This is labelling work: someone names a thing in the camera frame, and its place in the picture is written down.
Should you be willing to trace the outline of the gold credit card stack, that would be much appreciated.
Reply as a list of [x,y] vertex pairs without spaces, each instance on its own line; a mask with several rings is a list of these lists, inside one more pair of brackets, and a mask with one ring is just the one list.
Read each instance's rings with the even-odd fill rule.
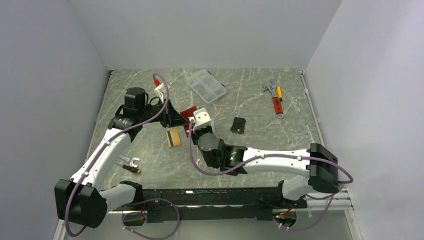
[[176,128],[166,131],[168,147],[173,148],[182,144],[179,131]]

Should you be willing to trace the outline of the red leather card holder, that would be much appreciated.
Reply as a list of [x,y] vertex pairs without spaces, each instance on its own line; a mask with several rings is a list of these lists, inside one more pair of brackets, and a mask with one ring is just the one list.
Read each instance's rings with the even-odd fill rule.
[[[183,116],[184,119],[186,119],[187,121],[190,121],[190,117],[193,117],[194,112],[197,111],[197,110],[198,110],[197,106],[192,106],[192,107],[190,107],[190,108],[188,108],[184,111],[181,111],[180,114]],[[188,123],[185,124],[183,126],[183,128],[184,128],[186,136],[188,137],[188,135],[189,135],[189,124]]]

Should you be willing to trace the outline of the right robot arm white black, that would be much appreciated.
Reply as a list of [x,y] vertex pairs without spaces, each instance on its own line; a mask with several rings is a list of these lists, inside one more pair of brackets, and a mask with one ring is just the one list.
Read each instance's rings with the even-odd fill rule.
[[282,208],[313,191],[334,195],[340,190],[338,159],[320,143],[292,151],[228,145],[209,126],[196,129],[193,119],[188,125],[188,139],[190,161],[204,175],[292,174],[275,194],[276,203]]

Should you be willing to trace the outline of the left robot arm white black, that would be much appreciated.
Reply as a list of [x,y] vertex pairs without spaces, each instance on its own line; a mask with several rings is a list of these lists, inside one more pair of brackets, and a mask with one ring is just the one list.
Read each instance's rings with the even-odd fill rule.
[[124,180],[107,190],[103,183],[119,155],[130,146],[143,126],[160,123],[164,128],[188,124],[168,97],[154,98],[141,87],[127,89],[124,103],[110,120],[104,137],[84,165],[69,179],[59,179],[54,187],[58,218],[73,235],[70,223],[97,228],[106,214],[121,206],[139,209],[144,203],[143,186]]

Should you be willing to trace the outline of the clear plastic screw box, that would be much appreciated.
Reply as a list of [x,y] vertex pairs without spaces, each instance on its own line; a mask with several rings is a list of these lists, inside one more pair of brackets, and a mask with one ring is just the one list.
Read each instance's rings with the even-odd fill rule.
[[222,98],[227,93],[225,86],[206,69],[195,72],[185,82],[206,104]]

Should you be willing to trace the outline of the black yellow screwdriver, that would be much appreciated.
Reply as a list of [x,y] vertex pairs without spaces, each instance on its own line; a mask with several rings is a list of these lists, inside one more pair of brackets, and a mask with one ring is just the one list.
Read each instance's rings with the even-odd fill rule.
[[139,168],[137,168],[137,167],[134,167],[134,166],[130,166],[130,165],[124,164],[122,166],[122,168],[125,169],[125,170],[127,170],[127,171],[129,171],[129,172],[131,172],[131,173],[137,174],[137,175],[139,175],[141,173],[141,170]]

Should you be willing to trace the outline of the red adjustable wrench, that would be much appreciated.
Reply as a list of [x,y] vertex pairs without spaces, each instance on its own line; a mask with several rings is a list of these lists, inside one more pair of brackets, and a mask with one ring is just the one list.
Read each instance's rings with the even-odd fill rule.
[[263,82],[262,87],[264,88],[264,91],[269,91],[271,93],[273,106],[274,106],[274,110],[275,110],[275,114],[277,118],[283,119],[284,111],[283,111],[283,106],[277,91],[277,82],[271,79],[270,84]]

